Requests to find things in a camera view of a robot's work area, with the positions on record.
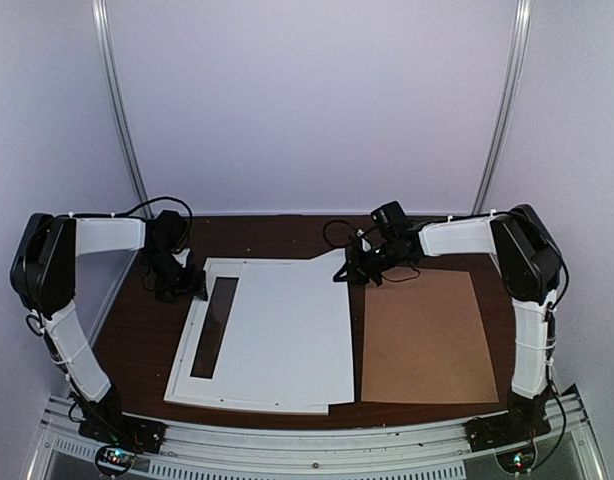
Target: white frame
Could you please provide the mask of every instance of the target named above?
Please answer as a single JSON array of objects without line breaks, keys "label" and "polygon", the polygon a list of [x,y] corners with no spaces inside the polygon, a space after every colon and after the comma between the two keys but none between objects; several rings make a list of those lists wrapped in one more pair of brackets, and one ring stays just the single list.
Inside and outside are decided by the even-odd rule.
[{"label": "white frame", "polygon": [[[205,262],[207,272],[207,292],[211,298],[217,277],[238,278],[243,265],[292,265],[305,260],[274,260],[258,258],[208,258]],[[195,298],[192,301],[185,327],[178,343],[174,364],[172,366],[165,401],[199,407],[221,408],[229,410],[256,411],[263,413],[329,413],[329,405],[325,404],[283,404],[261,403],[218,396],[212,391],[212,380],[191,376],[191,370],[196,357],[196,350],[202,333],[205,315],[209,302]]]}]

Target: robotic arm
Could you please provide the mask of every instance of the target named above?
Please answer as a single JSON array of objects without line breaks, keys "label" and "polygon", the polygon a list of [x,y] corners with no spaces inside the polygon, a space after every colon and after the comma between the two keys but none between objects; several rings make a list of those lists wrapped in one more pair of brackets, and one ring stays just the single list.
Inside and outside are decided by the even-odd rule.
[{"label": "robotic arm", "polygon": [[[553,310],[558,302],[560,251],[529,205],[509,212],[446,222],[415,225],[398,202],[371,214],[373,229],[383,237],[379,247],[352,236],[347,261],[334,277],[365,285],[382,284],[382,272],[399,264],[415,265],[424,257],[487,253],[498,260],[503,283],[512,298],[516,317],[516,363],[504,418],[478,419],[468,425],[472,449],[491,448],[510,438],[549,432],[543,420],[549,394],[548,374],[555,346]],[[504,431],[503,436],[496,432]]]},{"label": "robotic arm", "polygon": [[158,422],[122,415],[120,395],[102,370],[82,331],[76,311],[76,258],[113,250],[141,251],[141,263],[155,273],[157,300],[175,303],[191,293],[206,299],[205,272],[189,263],[189,224],[174,211],[155,220],[94,215],[31,216],[18,247],[10,280],[27,323],[43,337],[52,361],[65,373],[84,421],[83,436],[131,451],[157,452],[164,431]]}]

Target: dark rectangular slot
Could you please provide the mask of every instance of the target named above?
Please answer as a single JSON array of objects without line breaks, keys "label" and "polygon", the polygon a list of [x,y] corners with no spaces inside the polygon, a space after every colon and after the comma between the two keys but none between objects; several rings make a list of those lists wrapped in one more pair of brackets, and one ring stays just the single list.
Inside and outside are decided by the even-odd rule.
[{"label": "dark rectangular slot", "polygon": [[237,285],[237,278],[216,278],[203,330],[200,333],[194,366],[191,369],[192,377],[212,378],[214,376]]}]

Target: white wall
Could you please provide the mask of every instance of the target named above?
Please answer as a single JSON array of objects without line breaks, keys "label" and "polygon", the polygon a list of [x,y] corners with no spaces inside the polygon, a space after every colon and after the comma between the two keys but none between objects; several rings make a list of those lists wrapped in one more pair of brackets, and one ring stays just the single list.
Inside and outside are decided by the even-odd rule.
[{"label": "white wall", "polygon": [[534,205],[572,274],[556,365],[614,478],[614,1],[535,2],[489,207]]},{"label": "white wall", "polygon": [[[62,388],[24,324],[9,268],[30,214],[135,203],[105,89],[88,0],[0,1],[0,478],[20,478],[48,394]],[[91,329],[126,255],[78,261]]]},{"label": "white wall", "polygon": [[197,213],[468,212],[514,0],[110,0],[151,196]]}]

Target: metal base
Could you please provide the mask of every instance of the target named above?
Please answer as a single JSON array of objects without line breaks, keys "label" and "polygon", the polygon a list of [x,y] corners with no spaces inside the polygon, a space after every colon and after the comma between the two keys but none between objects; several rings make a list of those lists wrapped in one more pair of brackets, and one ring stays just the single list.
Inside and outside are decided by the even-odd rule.
[{"label": "metal base", "polygon": [[551,432],[547,420],[537,419],[531,428],[513,428],[508,413],[487,418],[474,418],[465,424],[467,439],[472,452],[500,448],[522,443]]},{"label": "metal base", "polygon": [[165,430],[167,429],[164,423],[129,417],[127,415],[123,415],[122,420],[123,432],[126,432],[129,440],[115,441],[109,435],[107,429],[100,428],[100,423],[92,419],[85,420],[80,424],[78,434],[98,442],[116,445],[127,451],[134,451],[137,443],[143,452],[160,453],[160,446],[163,443]]},{"label": "metal base", "polygon": [[[539,475],[571,480],[606,479],[580,397],[574,394],[561,399],[569,433],[557,450],[554,463],[546,464]],[[26,462],[25,478],[81,478],[80,472],[91,470],[100,443],[77,435],[78,425],[69,419],[71,405],[69,399],[50,398],[40,428],[31,440],[34,447]],[[562,425],[560,409],[553,400],[547,402],[545,411],[552,432],[535,439],[539,450],[541,445],[543,449],[551,448]],[[465,420],[326,431],[236,429],[165,420],[167,442],[163,443],[161,453],[139,455],[130,476],[161,480],[219,476],[241,480],[307,477],[312,480],[402,480],[416,478],[416,475],[418,478],[434,478],[435,475],[436,480],[498,478],[502,472],[493,455],[502,452],[471,452],[465,435]],[[504,450],[521,451],[522,447],[512,445]],[[558,463],[563,457],[571,460],[569,467],[569,464]],[[69,459],[76,461],[71,470]],[[552,472],[565,476],[551,475]]]}]

